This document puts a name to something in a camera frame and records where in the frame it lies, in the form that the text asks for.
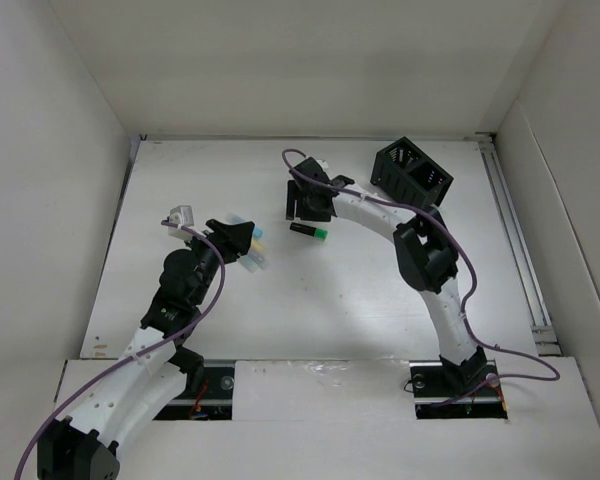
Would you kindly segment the pastel green highlighter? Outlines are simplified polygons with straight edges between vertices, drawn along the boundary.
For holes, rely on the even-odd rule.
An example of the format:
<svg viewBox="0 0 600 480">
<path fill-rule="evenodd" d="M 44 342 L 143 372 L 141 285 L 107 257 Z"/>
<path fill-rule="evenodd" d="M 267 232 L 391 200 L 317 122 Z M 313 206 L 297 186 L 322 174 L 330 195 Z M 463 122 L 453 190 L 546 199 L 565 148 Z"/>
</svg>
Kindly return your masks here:
<svg viewBox="0 0 600 480">
<path fill-rule="evenodd" d="M 250 273 L 255 273 L 259 270 L 266 270 L 268 268 L 267 262 L 256 262 L 252 258 L 245 256 L 238 259 L 238 263 L 248 270 Z"/>
</svg>

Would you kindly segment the black highlighter green cap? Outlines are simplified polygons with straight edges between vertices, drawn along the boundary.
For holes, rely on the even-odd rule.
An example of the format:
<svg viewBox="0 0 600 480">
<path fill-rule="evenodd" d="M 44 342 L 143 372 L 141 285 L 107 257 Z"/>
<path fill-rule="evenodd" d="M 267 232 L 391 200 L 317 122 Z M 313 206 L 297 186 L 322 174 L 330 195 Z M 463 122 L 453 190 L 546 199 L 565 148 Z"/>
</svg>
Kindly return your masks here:
<svg viewBox="0 0 600 480">
<path fill-rule="evenodd" d="M 328 237 L 328 232 L 324 229 L 320 229 L 317 227 L 313 227 L 313 226 L 309 226 L 309 225 L 305 225 L 305 224 L 301 224 L 301 223 L 297 223 L 297 222 L 292 222 L 289 225 L 289 229 L 293 232 L 305 235 L 305 236 L 309 236 L 312 238 L 316 238 L 318 240 L 321 241 L 325 241 Z"/>
</svg>

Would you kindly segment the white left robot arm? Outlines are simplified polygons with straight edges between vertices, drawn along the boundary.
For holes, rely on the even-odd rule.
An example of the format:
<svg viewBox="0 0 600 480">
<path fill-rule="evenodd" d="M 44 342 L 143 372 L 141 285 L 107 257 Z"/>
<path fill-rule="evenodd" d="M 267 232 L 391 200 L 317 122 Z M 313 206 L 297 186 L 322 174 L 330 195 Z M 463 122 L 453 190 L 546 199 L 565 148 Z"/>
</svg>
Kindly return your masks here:
<svg viewBox="0 0 600 480">
<path fill-rule="evenodd" d="M 142 430 L 173 399 L 203 383 L 203 357 L 185 342 L 210 313 L 204 300 L 224 283 L 227 265 L 251 247 L 251 222 L 207 221 L 206 231 L 173 218 L 164 221 L 184 247 L 166 256 L 149 309 L 116 364 L 91 380 L 52 415 L 36 445 L 40 479 L 115 479 L 123 456 Z"/>
</svg>

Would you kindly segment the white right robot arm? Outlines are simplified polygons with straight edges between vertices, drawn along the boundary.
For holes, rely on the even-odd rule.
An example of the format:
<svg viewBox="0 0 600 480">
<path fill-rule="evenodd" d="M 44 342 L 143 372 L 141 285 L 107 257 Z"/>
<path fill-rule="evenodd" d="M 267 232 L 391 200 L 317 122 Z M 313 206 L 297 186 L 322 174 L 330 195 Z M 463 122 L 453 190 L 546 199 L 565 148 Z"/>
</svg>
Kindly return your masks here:
<svg viewBox="0 0 600 480">
<path fill-rule="evenodd" d="M 436 208 L 396 204 L 345 176 L 329 178 L 321 163 L 305 158 L 289 168 L 298 200 L 310 213 L 354 222 L 387 239 L 399 273 L 423 299 L 439 343 L 442 381 L 457 401 L 487 378 L 484 347 L 469 332 L 458 290 L 459 248 Z"/>
</svg>

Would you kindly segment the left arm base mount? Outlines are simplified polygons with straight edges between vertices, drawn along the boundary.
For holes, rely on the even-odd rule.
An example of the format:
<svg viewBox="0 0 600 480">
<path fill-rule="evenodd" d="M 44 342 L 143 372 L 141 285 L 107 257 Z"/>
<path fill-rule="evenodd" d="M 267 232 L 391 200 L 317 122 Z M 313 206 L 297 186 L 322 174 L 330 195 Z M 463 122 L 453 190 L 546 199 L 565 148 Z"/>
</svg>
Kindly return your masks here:
<svg viewBox="0 0 600 480">
<path fill-rule="evenodd" d="M 154 417 L 156 421 L 229 421 L 232 419 L 235 363 L 204 365 L 201 379 L 171 400 Z"/>
</svg>

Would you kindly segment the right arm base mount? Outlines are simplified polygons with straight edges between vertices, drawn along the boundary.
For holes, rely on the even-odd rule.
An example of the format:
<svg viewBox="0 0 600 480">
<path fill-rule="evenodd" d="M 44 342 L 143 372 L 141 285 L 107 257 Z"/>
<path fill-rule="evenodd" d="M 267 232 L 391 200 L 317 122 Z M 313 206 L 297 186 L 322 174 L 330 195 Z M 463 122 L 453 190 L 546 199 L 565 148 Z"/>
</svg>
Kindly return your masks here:
<svg viewBox="0 0 600 480">
<path fill-rule="evenodd" d="M 474 391 L 488 374 L 498 374 L 493 360 L 487 361 L 485 372 L 467 387 L 453 386 L 440 362 L 410 362 L 409 372 L 403 390 L 411 396 L 418 420 L 508 419 L 500 386 L 487 385 Z"/>
</svg>

